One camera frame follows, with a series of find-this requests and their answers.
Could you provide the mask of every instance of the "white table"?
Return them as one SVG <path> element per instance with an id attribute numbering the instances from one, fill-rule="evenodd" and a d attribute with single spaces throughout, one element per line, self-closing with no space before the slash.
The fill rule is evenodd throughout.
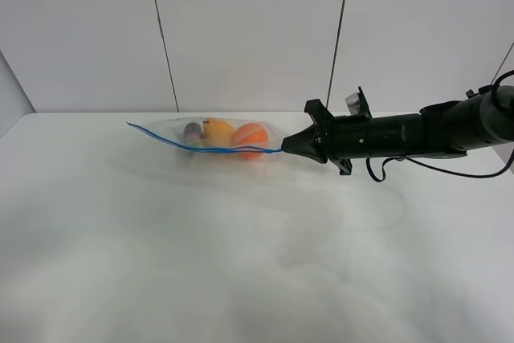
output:
<path id="1" fill-rule="evenodd" d="M 2 343 L 514 339 L 511 173 L 395 162 L 377 184 L 363 161 L 190 157 L 125 124 L 178 116 L 30 115 L 0 140 Z"/>

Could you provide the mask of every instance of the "yellow fruit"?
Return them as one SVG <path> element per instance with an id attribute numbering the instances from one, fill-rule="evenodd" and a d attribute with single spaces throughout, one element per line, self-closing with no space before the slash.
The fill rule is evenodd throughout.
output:
<path id="1" fill-rule="evenodd" d="M 208 147 L 229 147 L 234 132 L 234 126 L 225 120 L 207 118 L 203 121 L 203 138 Z"/>

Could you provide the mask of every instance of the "plastic bag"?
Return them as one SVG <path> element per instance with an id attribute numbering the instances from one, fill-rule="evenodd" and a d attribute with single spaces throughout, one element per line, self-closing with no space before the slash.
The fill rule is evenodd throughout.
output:
<path id="1" fill-rule="evenodd" d="M 145 125 L 127 124 L 180 149 L 235 154 L 246 160 L 282 152 L 280 146 L 284 138 L 275 126 L 252 120 L 187 117 Z"/>

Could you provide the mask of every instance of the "black cable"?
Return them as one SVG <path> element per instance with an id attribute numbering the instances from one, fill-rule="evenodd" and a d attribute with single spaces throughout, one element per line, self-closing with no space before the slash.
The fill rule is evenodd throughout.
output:
<path id="1" fill-rule="evenodd" d="M 493 174 L 465 174 L 465 173 L 459 173 L 459 172 L 452 172 L 451 170 L 440 169 L 440 168 L 436 168 L 435 166 L 424 164 L 420 161 L 413 160 L 412 158 L 409 158 L 409 157 L 390 157 L 390 158 L 386 158 L 382 162 L 383 177 L 382 177 L 382 179 L 380 179 L 372 171 L 371 163 L 369 160 L 370 160 L 370 158 L 366 158 L 366 169 L 368 170 L 369 176 L 376 182 L 383 182 L 386 179 L 386 170 L 384 169 L 384 166 L 386 166 L 386 164 L 388 162 L 393 161 L 393 160 L 395 160 L 395 161 L 407 160 L 416 165 L 423 166 L 424 168 L 435 170 L 436 172 L 451 174 L 452 176 L 465 177 L 465 178 L 493 178 L 493 177 L 500 176 L 501 174 L 505 173 L 507 170 L 509 170 L 511 168 L 512 164 L 514 163 L 514 150 L 511 153 L 511 157 L 507 160 L 505 167 L 502 170 L 499 170 L 498 172 L 493 173 Z"/>
<path id="2" fill-rule="evenodd" d="M 459 176 L 459 177 L 466 177 L 466 178 L 493 178 L 493 177 L 500 176 L 501 174 L 505 173 L 507 170 L 510 169 L 510 167 L 512 166 L 512 163 L 514 162 L 514 150 L 511 153 L 511 157 L 507 160 L 507 164 L 505 164 L 505 167 L 502 170 L 500 170 L 496 173 L 493 173 L 493 174 L 465 174 L 465 173 L 459 173 L 459 172 L 452 172 L 451 170 L 440 169 L 440 168 L 436 168 L 435 166 L 423 164 L 422 162 L 413 160 L 412 158 L 406 157 L 406 160 L 413 162 L 416 165 L 420 165 L 425 168 L 435 170 L 436 172 L 451 174 L 452 176 Z"/>
<path id="3" fill-rule="evenodd" d="M 375 181 L 375 182 L 383 182 L 386 179 L 386 169 L 384 168 L 388 162 L 391 161 L 403 161 L 405 160 L 405 157 L 389 157 L 382 162 L 382 178 L 378 178 L 373 170 L 371 169 L 371 158 L 366 158 L 366 169 L 368 170 L 369 176 Z"/>
<path id="4" fill-rule="evenodd" d="M 506 78 L 508 78 L 509 76 L 514 76 L 514 70 L 507 71 L 503 75 L 501 75 L 498 78 L 496 78 L 494 84 L 492 85 L 492 89 L 491 89 L 492 104 L 494 104 L 495 107 L 499 111 L 501 111 L 503 113 L 510 113 L 510 108 L 505 108 L 498 101 L 498 88 L 500 87 L 501 82 L 503 80 L 505 80 Z M 376 181 L 376 182 L 383 182 L 386 179 L 386 169 L 385 169 L 385 166 L 389 162 L 391 162 L 391 161 L 403 161 L 403 160 L 410 161 L 410 162 L 412 162 L 412 163 L 414 163 L 416 165 L 423 166 L 423 167 L 425 167 L 427 169 L 435 170 L 436 172 L 450 174 L 452 176 L 465 177 L 465 178 L 493 178 L 493 177 L 500 176 L 501 174 L 505 173 L 507 170 L 510 169 L 510 167 L 512 166 L 512 163 L 514 163 L 514 150 L 511 153 L 511 157 L 507 160 L 507 164 L 505 164 L 505 167 L 502 170 L 500 170 L 500 171 L 498 171 L 496 173 L 493 173 L 493 174 L 465 174 L 465 173 L 459 173 L 459 172 L 452 172 L 451 170 L 440 169 L 440 168 L 436 168 L 435 166 L 424 164 L 424 163 L 422 163 L 420 161 L 413 160 L 412 158 L 409 158 L 409 157 L 389 157 L 389 158 L 386 158 L 382 162 L 382 178 L 378 178 L 375 175 L 375 173 L 373 172 L 373 170 L 371 169 L 370 158 L 366 158 L 366 169 L 368 170 L 369 176 L 374 181 Z"/>
<path id="5" fill-rule="evenodd" d="M 491 89 L 492 104 L 495 105 L 495 108 L 497 108 L 499 111 L 504 112 L 504 113 L 508 113 L 510 109 L 505 108 L 498 101 L 498 88 L 500 87 L 501 81 L 508 78 L 509 76 L 514 76 L 514 70 L 507 71 L 505 74 L 496 78 L 495 83 L 492 84 L 492 89 Z"/>

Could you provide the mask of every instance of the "orange fruit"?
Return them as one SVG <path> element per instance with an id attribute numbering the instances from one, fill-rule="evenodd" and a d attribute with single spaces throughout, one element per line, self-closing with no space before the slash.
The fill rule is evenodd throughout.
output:
<path id="1" fill-rule="evenodd" d="M 262 125 L 250 123 L 244 124 L 237 129 L 232 135 L 232 146 L 258 146 L 260 148 L 267 148 L 269 138 L 267 137 L 266 129 Z M 263 153 L 238 153 L 241 158 L 251 160 L 259 158 Z"/>

